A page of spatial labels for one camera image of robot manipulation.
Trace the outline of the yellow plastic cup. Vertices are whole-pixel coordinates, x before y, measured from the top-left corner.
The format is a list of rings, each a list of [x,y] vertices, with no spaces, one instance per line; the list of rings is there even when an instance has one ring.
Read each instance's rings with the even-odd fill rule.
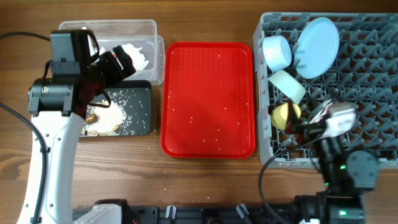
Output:
[[[294,104],[295,119],[301,117],[301,109],[298,105]],[[277,129],[285,130],[287,123],[288,103],[284,103],[276,107],[271,113],[271,123]]]

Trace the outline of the mint green bowl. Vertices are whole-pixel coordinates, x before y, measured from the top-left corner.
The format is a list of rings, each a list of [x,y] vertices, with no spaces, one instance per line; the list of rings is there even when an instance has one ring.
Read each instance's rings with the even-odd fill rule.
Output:
[[[305,95],[306,91],[303,85],[284,70],[271,75],[268,80],[296,105],[301,102]]]

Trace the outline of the food leftovers with rice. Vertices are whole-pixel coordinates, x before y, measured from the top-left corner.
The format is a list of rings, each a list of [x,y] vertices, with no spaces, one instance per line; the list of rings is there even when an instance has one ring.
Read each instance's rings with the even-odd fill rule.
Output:
[[[107,101],[99,103],[109,108],[89,106],[81,136],[115,136],[127,118],[125,110],[117,103],[108,104]]]

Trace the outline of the light blue bowl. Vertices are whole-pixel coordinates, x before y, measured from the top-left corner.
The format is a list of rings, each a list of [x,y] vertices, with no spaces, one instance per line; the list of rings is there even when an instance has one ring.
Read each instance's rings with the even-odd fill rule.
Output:
[[[287,68],[292,62],[292,51],[286,38],[281,35],[266,37],[263,40],[263,54],[272,72]]]

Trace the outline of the light blue plate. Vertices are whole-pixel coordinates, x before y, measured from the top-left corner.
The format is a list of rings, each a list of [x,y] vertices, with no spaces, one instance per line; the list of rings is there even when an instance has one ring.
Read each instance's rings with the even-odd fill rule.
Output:
[[[325,17],[310,22],[302,31],[294,51],[298,74],[305,79],[324,74],[334,62],[340,38],[334,23]]]

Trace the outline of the small white napkin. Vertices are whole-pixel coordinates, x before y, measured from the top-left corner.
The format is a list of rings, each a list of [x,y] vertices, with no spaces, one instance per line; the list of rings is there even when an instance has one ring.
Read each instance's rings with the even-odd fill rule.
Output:
[[[101,47],[99,50],[99,55],[105,53],[106,49],[104,47]]]

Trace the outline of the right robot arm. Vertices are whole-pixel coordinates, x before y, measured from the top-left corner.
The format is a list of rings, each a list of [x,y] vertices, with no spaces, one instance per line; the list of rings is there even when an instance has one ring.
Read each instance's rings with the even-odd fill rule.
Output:
[[[301,146],[314,146],[326,186],[315,195],[296,196],[290,206],[290,222],[365,222],[363,193],[375,189],[379,165],[374,154],[362,149],[347,151],[340,141],[356,117],[355,107],[345,101],[324,107],[316,122],[299,124],[292,102],[288,103],[285,130],[297,134]]]

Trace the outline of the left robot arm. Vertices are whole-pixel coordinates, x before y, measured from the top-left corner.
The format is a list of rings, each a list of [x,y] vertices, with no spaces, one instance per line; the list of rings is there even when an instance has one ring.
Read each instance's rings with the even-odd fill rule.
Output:
[[[72,223],[73,169],[87,107],[135,72],[120,45],[102,54],[82,52],[49,60],[45,71],[52,77],[37,79],[30,89],[32,157],[18,223]]]

